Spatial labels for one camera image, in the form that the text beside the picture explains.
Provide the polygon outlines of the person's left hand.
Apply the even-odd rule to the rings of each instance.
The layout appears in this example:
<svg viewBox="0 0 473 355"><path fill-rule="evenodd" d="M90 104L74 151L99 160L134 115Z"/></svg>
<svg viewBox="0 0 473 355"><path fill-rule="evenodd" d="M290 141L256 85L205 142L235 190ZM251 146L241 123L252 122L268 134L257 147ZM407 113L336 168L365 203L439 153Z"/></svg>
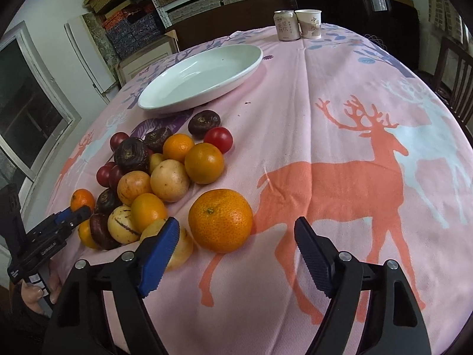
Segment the person's left hand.
<svg viewBox="0 0 473 355"><path fill-rule="evenodd" d="M62 291L62 281L60 280L58 273L58 266L54 263L53 260L49 263L49 288L50 288L50 297L51 302L55 304L59 298L59 294ZM45 315L46 313L38 303L43 298L43 290L40 287L35 285L30 285L22 282L21 288L21 297L22 301L31 311L36 312L39 315Z"/></svg>

